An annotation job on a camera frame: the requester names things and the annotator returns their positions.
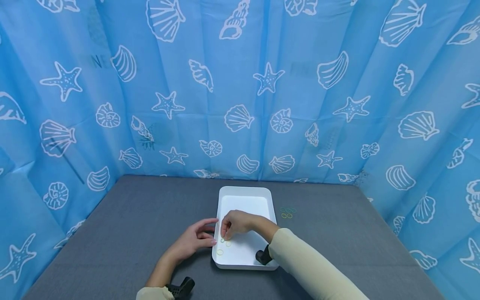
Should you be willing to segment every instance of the starfish print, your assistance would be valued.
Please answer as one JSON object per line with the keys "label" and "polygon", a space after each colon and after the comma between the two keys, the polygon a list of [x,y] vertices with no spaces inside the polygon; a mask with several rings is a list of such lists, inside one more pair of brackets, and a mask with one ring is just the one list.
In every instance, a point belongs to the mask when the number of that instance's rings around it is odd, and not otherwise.
{"label": "starfish print", "polygon": [[182,165],[185,165],[185,163],[183,162],[183,158],[188,157],[188,154],[177,153],[177,149],[175,149],[175,147],[172,147],[170,152],[160,151],[160,153],[168,158],[169,164],[173,162],[178,162],[178,163],[181,163]]}
{"label": "starfish print", "polygon": [[470,257],[460,258],[460,262],[480,273],[480,249],[472,238],[468,239],[468,249]]}
{"label": "starfish print", "polygon": [[337,160],[342,160],[343,157],[334,157],[335,151],[331,151],[327,155],[317,154],[318,159],[320,160],[320,164],[318,167],[328,166],[329,168],[333,169],[333,163]]}
{"label": "starfish print", "polygon": [[76,67],[70,72],[67,72],[62,65],[56,61],[55,68],[59,73],[58,77],[53,78],[45,78],[40,80],[40,84],[42,85],[56,85],[60,88],[60,100],[62,102],[67,101],[68,95],[71,91],[82,92],[83,89],[78,85],[77,78],[82,71],[82,68]]}
{"label": "starfish print", "polygon": [[368,100],[370,100],[370,96],[366,96],[364,99],[359,101],[354,101],[352,97],[347,97],[347,104],[341,109],[334,111],[333,114],[346,114],[347,123],[350,123],[355,115],[368,116],[370,112],[363,109],[363,106],[368,102]]}
{"label": "starfish print", "polygon": [[29,252],[28,246],[33,241],[35,233],[32,233],[25,241],[21,249],[15,247],[15,245],[10,245],[10,262],[9,264],[0,271],[0,279],[4,279],[8,275],[13,276],[13,283],[17,283],[22,273],[22,267],[26,262],[31,260],[36,256],[36,252]]}
{"label": "starfish print", "polygon": [[257,95],[260,96],[264,93],[265,90],[269,90],[272,93],[275,93],[275,84],[276,81],[285,74],[284,70],[280,70],[277,73],[273,73],[272,65],[267,62],[265,66],[265,75],[261,75],[259,73],[255,73],[253,77],[256,80],[260,81],[260,89],[258,90]]}
{"label": "starfish print", "polygon": [[156,94],[156,97],[158,98],[158,104],[152,107],[153,111],[163,110],[167,114],[167,117],[171,120],[172,112],[174,110],[175,111],[185,110],[185,107],[175,104],[175,97],[177,96],[177,92],[173,91],[168,97],[165,97],[161,93],[155,93],[155,94]]}

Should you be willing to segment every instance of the seashell pattern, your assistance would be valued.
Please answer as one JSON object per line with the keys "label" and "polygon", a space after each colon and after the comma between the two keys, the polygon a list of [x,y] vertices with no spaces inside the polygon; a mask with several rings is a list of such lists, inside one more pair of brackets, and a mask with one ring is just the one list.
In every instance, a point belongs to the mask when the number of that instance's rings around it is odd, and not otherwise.
{"label": "seashell pattern", "polygon": [[415,209],[413,210],[413,218],[417,223],[427,224],[433,219],[435,214],[435,199],[427,195],[423,196]]}
{"label": "seashell pattern", "polygon": [[431,268],[435,267],[438,264],[438,261],[436,258],[433,258],[429,255],[425,255],[420,250],[412,250],[410,251],[410,254],[417,261],[420,267],[424,270],[430,270]]}
{"label": "seashell pattern", "polygon": [[180,24],[186,21],[178,0],[147,0],[145,14],[153,35],[169,43],[173,43]]}
{"label": "seashell pattern", "polygon": [[321,63],[317,67],[318,83],[326,90],[333,87],[347,72],[348,54],[345,51],[334,61]]}
{"label": "seashell pattern", "polygon": [[372,155],[376,155],[380,151],[380,145],[375,142],[372,144],[363,144],[361,149],[360,149],[360,156],[363,159],[367,159],[371,157]]}
{"label": "seashell pattern", "polygon": [[405,170],[405,167],[402,165],[388,168],[385,177],[387,178],[388,183],[400,191],[408,191],[417,183],[415,179],[410,177]]}
{"label": "seashell pattern", "polygon": [[273,172],[281,174],[290,171],[295,166],[295,159],[291,155],[285,155],[282,157],[274,156],[272,161],[268,163],[272,166]]}
{"label": "seashell pattern", "polygon": [[120,45],[114,57],[110,59],[112,66],[123,82],[132,80],[137,74],[137,62],[135,57],[125,46]]}
{"label": "seashell pattern", "polygon": [[440,130],[435,128],[435,117],[431,111],[417,111],[404,117],[398,125],[398,133],[402,139],[430,139]]}
{"label": "seashell pattern", "polygon": [[90,172],[87,177],[88,188],[95,192],[101,192],[108,186],[110,180],[110,171],[108,167],[103,167],[100,171]]}
{"label": "seashell pattern", "polygon": [[408,94],[413,85],[414,72],[406,65],[401,63],[396,70],[395,79],[393,80],[393,86],[400,91],[400,95],[405,96]]}
{"label": "seashell pattern", "polygon": [[112,105],[109,102],[98,107],[95,119],[100,126],[106,128],[113,128],[120,125],[120,115],[113,111]]}
{"label": "seashell pattern", "polygon": [[398,47],[414,30],[422,26],[427,4],[415,0],[398,0],[385,18],[379,39],[389,47]]}
{"label": "seashell pattern", "polygon": [[237,159],[237,168],[243,173],[252,174],[258,170],[259,166],[260,162],[258,160],[249,159],[245,154],[242,154]]}
{"label": "seashell pattern", "polygon": [[250,116],[243,104],[239,104],[227,111],[224,120],[228,129],[232,132],[237,132],[243,128],[250,129],[250,125],[255,118]]}
{"label": "seashell pattern", "polygon": [[40,139],[43,152],[48,156],[62,157],[68,147],[76,143],[75,128],[66,128],[52,120],[40,126]]}
{"label": "seashell pattern", "polygon": [[27,124],[25,114],[8,93],[0,92],[0,120],[17,120]]}
{"label": "seashell pattern", "polygon": [[68,188],[63,182],[52,182],[48,187],[48,192],[43,196],[43,202],[53,210],[61,209],[67,201]]}
{"label": "seashell pattern", "polygon": [[215,157],[222,153],[222,144],[217,141],[202,141],[200,140],[200,148],[207,154],[209,157]]}
{"label": "seashell pattern", "polygon": [[293,121],[290,119],[290,109],[281,109],[270,119],[270,126],[277,133],[287,133],[293,127]]}
{"label": "seashell pattern", "polygon": [[119,160],[123,160],[132,169],[138,169],[143,164],[142,157],[133,148],[128,148],[125,151],[120,150]]}

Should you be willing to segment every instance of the gray tabletop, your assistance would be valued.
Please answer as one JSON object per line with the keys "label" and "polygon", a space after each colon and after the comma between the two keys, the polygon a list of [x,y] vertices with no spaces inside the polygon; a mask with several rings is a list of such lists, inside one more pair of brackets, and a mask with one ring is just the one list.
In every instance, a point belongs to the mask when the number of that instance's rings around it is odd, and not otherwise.
{"label": "gray tabletop", "polygon": [[[30,288],[26,300],[135,299],[160,255],[192,223],[215,217],[223,186],[268,188],[277,222],[322,253],[371,300],[443,299],[353,186],[124,176]],[[295,209],[282,218],[281,208]],[[197,253],[173,277],[192,300],[310,299],[283,269],[220,270]]]}

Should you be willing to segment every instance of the white plastic tray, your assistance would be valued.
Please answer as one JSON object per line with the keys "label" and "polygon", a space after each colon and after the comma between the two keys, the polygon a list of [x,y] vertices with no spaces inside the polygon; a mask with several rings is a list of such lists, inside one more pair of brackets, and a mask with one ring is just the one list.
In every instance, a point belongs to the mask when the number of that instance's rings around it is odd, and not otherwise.
{"label": "white plastic tray", "polygon": [[220,236],[223,217],[230,210],[260,215],[276,224],[272,194],[266,188],[224,186],[218,194],[215,239],[218,243],[212,249],[212,258],[220,269],[273,271],[278,268],[275,261],[262,265],[255,259],[259,250],[264,250],[267,242],[256,232],[235,235],[230,241]]}

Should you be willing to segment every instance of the shower curtain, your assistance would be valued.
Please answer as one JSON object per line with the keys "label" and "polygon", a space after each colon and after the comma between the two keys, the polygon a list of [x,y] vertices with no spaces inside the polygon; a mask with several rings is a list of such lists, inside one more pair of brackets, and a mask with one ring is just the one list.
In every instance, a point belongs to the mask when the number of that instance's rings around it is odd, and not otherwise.
{"label": "shower curtain", "polygon": [[477,299],[479,33],[474,0],[0,0],[2,294],[137,174],[355,184]]}

